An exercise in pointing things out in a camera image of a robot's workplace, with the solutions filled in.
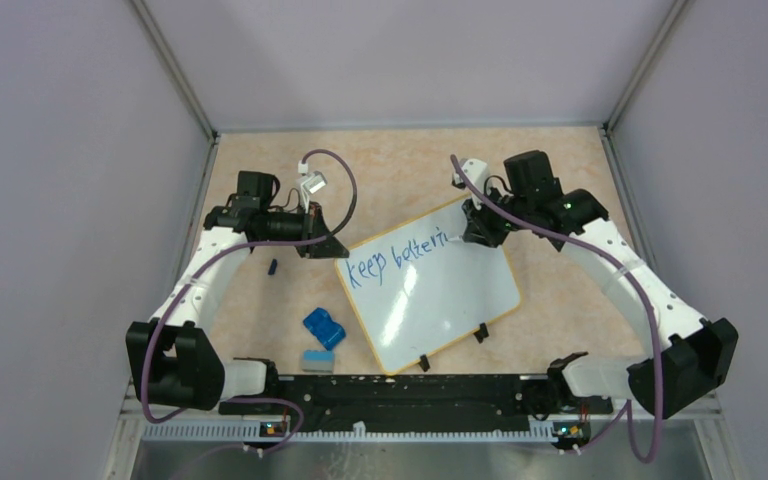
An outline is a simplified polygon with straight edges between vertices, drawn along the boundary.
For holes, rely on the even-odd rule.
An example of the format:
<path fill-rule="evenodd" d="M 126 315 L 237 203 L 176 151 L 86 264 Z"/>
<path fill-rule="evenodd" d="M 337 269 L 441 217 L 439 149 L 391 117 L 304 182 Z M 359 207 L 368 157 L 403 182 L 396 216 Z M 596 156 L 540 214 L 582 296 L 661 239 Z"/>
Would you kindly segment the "grey blue toy brick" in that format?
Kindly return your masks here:
<path fill-rule="evenodd" d="M 308 373 L 332 374 L 335 363 L 336 357 L 332 351 L 306 350 L 302 353 L 300 368 Z"/>

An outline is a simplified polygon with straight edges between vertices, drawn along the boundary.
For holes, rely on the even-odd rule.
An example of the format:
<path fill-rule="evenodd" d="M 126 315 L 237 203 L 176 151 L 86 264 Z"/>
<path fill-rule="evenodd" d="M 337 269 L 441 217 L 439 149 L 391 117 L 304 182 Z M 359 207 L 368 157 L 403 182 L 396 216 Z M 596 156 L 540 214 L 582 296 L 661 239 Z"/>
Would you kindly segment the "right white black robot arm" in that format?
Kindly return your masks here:
<path fill-rule="evenodd" d="M 726 380 L 738 342 L 727 319 L 709 320 L 675 294 L 623 238 L 607 209 L 587 190 L 564 192 L 548 155 L 527 151 L 504 161 L 506 180 L 492 186 L 478 159 L 451 158 L 453 186 L 467 190 L 462 205 L 466 243 L 497 248 L 528 230 L 574 261 L 634 330 L 640 357 L 573 353 L 550 364 L 549 404 L 572 412 L 586 397 L 637 402 L 668 419 Z"/>

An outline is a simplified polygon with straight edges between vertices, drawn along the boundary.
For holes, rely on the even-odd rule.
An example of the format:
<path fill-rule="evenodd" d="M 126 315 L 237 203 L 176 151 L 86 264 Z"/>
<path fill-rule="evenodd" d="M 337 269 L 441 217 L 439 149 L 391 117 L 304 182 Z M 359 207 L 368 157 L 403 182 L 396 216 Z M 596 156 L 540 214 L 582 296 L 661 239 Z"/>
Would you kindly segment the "yellow framed whiteboard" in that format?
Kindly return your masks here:
<path fill-rule="evenodd" d="M 351 247 L 335 269 L 379 369 L 397 374 L 422 354 L 519 308 L 506 251 L 461 236 L 466 196 Z"/>

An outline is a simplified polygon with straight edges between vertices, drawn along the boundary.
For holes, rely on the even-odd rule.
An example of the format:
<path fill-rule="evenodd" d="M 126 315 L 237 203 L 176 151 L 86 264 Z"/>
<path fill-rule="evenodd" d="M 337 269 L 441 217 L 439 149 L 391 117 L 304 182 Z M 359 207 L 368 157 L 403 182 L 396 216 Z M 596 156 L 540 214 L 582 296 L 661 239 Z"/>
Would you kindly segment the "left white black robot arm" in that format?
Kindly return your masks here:
<path fill-rule="evenodd" d="M 206 215 L 195 252 L 173 291 L 153 316 L 134 322 L 125 342 L 137 399 L 149 415 L 153 405 L 209 411 L 242 396 L 257 413 L 279 404 L 280 386 L 268 378 L 263 360 L 223 361 L 208 333 L 232 278 L 257 247 L 289 246 L 302 258 L 346 258 L 348 249 L 312 201 L 327 181 L 319 171 L 296 181 L 295 208 L 272 202 L 276 176 L 241 171 L 225 204 Z"/>

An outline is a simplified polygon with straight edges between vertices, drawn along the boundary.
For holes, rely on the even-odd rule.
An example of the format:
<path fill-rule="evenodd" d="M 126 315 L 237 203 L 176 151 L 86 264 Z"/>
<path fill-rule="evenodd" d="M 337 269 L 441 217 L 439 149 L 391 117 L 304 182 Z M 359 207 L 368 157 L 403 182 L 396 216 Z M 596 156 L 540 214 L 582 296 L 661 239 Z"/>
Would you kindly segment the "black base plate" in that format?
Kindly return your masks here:
<path fill-rule="evenodd" d="M 347 432 L 358 422 L 372 433 L 490 433 L 614 410 L 608 399 L 575 399 L 543 375 L 519 374 L 279 375 L 256 399 L 226 400 L 218 411 L 301 419 L 304 433 Z"/>

